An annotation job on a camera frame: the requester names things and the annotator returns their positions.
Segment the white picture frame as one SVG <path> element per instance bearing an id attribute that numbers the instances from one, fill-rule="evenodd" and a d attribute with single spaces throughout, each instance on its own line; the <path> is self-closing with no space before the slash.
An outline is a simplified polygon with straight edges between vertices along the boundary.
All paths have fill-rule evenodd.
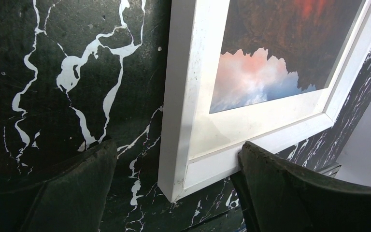
<path id="1" fill-rule="evenodd" d="M 250 141 L 280 152 L 334 125 L 371 50 L 371 0 L 356 14 L 328 88 L 210 114 L 227 0 L 174 0 L 168 43 L 158 187 L 170 202 L 238 171 Z"/>

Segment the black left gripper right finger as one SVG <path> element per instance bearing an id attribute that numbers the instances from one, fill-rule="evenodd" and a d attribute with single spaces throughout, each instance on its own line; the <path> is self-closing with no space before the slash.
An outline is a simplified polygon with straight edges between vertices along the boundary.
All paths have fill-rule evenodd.
<path id="1" fill-rule="evenodd" d="M 231 180 L 249 232 L 371 232 L 371 187 L 331 178 L 246 142 Z"/>

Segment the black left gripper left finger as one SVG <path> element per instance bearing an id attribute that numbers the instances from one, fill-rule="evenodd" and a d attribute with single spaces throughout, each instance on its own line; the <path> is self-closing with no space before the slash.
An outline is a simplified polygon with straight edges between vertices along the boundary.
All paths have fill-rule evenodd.
<path id="1" fill-rule="evenodd" d="M 116 163 L 110 139 L 34 175 L 0 176 L 0 232 L 96 232 Z"/>

